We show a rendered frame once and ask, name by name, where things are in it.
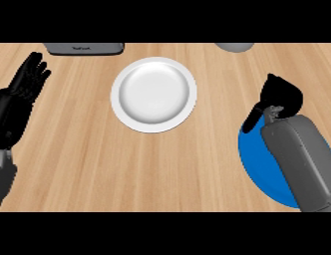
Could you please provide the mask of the blue plate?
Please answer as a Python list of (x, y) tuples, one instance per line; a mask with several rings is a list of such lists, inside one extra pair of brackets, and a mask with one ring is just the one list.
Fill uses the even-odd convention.
[(249, 133), (237, 135), (237, 151), (246, 174), (262, 193), (283, 205), (298, 208), (298, 204), (279, 168), (276, 159), (267, 149), (261, 136), (264, 118)]

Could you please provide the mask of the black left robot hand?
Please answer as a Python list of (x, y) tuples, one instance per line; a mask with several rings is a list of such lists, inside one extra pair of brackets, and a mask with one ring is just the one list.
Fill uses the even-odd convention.
[(51, 75), (42, 54), (32, 52), (7, 88), (0, 90), (0, 149), (10, 149), (24, 132), (33, 104)]

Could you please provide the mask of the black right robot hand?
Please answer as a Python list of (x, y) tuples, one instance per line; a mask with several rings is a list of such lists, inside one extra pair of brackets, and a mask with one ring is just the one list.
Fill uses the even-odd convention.
[(268, 107), (282, 107), (277, 117), (280, 119), (292, 117), (302, 106), (302, 93), (299, 89), (273, 74), (267, 79), (259, 92), (259, 101), (252, 106), (251, 112), (242, 124), (242, 132), (249, 133)]

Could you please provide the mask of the white oval plate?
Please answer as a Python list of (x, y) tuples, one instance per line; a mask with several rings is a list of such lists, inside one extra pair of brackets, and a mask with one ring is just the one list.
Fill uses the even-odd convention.
[(157, 133), (175, 128), (196, 104), (196, 82), (184, 65), (165, 57), (128, 64), (113, 81), (110, 104), (132, 130)]

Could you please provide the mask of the pale grey rounded object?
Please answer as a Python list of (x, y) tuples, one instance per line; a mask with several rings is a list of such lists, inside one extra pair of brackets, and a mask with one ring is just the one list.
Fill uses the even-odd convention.
[(252, 47), (252, 43), (217, 43), (215, 46), (230, 53), (242, 53)]

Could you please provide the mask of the dark grey appliance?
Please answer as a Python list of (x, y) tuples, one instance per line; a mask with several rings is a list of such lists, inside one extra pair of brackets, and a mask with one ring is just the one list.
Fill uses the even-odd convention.
[(125, 49), (123, 43), (45, 43), (44, 46), (55, 56), (110, 56)]

